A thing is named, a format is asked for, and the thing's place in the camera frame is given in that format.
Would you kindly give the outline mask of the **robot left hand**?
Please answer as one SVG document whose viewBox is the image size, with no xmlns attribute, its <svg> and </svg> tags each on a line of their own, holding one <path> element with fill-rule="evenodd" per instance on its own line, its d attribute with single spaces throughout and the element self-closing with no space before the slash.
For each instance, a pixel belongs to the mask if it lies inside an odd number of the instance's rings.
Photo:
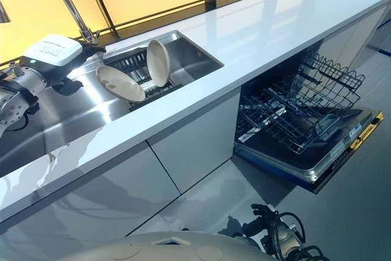
<svg viewBox="0 0 391 261">
<path fill-rule="evenodd" d="M 105 53 L 102 46 L 81 42 L 62 35 L 51 34 L 30 46 L 20 59 L 24 72 L 21 85 L 33 94 L 52 88 L 60 95 L 71 96 L 82 86 L 67 76 L 97 53 Z"/>
</svg>

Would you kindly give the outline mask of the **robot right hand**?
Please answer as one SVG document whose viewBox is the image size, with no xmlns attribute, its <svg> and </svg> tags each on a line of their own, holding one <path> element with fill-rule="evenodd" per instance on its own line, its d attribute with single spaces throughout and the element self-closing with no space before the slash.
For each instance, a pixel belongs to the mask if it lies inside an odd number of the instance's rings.
<svg viewBox="0 0 391 261">
<path fill-rule="evenodd" d="M 276 212 L 272 211 L 267 205 L 252 204 L 251 208 L 256 218 L 242 225 L 242 232 L 247 237 L 253 237 L 264 230 L 269 230 L 277 217 Z"/>
</svg>

